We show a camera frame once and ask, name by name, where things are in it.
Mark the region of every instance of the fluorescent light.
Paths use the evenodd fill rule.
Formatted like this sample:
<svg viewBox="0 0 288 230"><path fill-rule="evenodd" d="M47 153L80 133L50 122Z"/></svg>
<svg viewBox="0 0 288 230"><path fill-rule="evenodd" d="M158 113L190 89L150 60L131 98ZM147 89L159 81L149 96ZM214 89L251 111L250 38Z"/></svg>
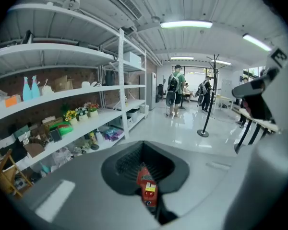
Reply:
<svg viewBox="0 0 288 230"><path fill-rule="evenodd" d="M172 22L160 23L160 26L162 28L185 27L185 26L210 28L212 26L212 22L209 22L209 21L172 21Z"/></svg>
<svg viewBox="0 0 288 230"><path fill-rule="evenodd" d="M175 57L171 57L171 59L194 59L194 57L189 57L189 56L175 56Z"/></svg>
<svg viewBox="0 0 288 230"><path fill-rule="evenodd" d="M224 64L224 65L231 65L231 63L229 62L226 62L226 61L221 61L221 60L216 60L216 63L219 63L219 64Z"/></svg>
<svg viewBox="0 0 288 230"><path fill-rule="evenodd" d="M264 49L265 51L271 51L272 50L268 45L264 44L263 42L259 41L255 37L252 37L248 34L243 35L243 39L248 40L249 42L259 46L260 48Z"/></svg>

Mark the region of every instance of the green shirt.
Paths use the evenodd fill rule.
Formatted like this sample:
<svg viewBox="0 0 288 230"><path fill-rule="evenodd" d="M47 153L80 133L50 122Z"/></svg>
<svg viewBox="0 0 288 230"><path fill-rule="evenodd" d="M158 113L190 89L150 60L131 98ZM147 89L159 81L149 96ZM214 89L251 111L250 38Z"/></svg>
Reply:
<svg viewBox="0 0 288 230"><path fill-rule="evenodd" d="M176 77L178 73L179 73L179 72L174 72L174 77ZM181 73L181 75L178 77L178 80L179 80L179 85L180 85L180 87L179 87L179 89L178 89L177 92L178 92L178 94L182 94L183 86L181 85L181 83L186 81L186 79L184 78L184 75L183 75L182 73Z"/></svg>

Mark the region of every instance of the flower pot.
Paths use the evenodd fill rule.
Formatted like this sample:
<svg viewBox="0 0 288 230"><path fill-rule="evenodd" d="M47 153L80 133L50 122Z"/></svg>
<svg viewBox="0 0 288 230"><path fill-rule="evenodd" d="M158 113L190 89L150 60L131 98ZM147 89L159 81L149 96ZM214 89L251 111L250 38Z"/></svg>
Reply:
<svg viewBox="0 0 288 230"><path fill-rule="evenodd" d="M93 112L90 112L90 117L96 117L98 116L98 111L93 111Z"/></svg>
<svg viewBox="0 0 288 230"><path fill-rule="evenodd" d="M88 119L88 116L87 116L87 114L84 114L84 115L79 115L78 117L79 117L79 121L85 121L85 120L87 120L87 119Z"/></svg>
<svg viewBox="0 0 288 230"><path fill-rule="evenodd" d="M70 123L71 123L71 125L76 125L77 123L78 123L78 120L77 120L77 118L72 118L71 120L70 120Z"/></svg>

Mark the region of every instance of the glossy floor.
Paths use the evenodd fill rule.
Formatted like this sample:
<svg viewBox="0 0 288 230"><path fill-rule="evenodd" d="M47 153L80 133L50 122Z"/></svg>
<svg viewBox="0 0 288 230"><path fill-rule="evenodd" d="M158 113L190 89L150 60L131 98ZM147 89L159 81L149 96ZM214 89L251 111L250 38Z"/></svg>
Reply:
<svg viewBox="0 0 288 230"><path fill-rule="evenodd" d="M166 117L165 101L156 104L156 108L149 111L147 119L139 122L131 131L128 140L123 139L120 144L135 141L149 140L164 143L178 149L204 152L215 155L236 156L234 144L240 141L246 128L239 128L235 122L240 115L229 110L215 110L211 114L206 131L209 136L203 138L197 134L198 129L203 129L207 113L197 107L197 102L185 102L186 110L179 109L178 118ZM255 130L252 124L244 143L247 145ZM256 143L262 135L260 130Z"/></svg>

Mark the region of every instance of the wooden folding chair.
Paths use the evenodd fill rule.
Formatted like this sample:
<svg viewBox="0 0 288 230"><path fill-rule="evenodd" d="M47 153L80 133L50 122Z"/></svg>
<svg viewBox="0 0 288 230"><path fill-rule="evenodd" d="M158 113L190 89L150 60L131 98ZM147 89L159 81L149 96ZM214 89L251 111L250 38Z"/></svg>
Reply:
<svg viewBox="0 0 288 230"><path fill-rule="evenodd" d="M7 194L12 193L13 191L16 192L16 194L20 197L23 197L23 192L28 189L29 187L33 186L32 183L26 178L26 176L20 171L16 163L14 162L13 158L11 157L12 150L8 150L8 152L5 154L4 158L0 161L0 188L2 191L4 191ZM6 162L11 160L13 167L7 169L6 171L3 171L3 167L6 164ZM14 186L15 182L15 176L16 172L19 171L19 174L24 178L24 180L28 183L28 185L24 188L21 188L18 190Z"/></svg>

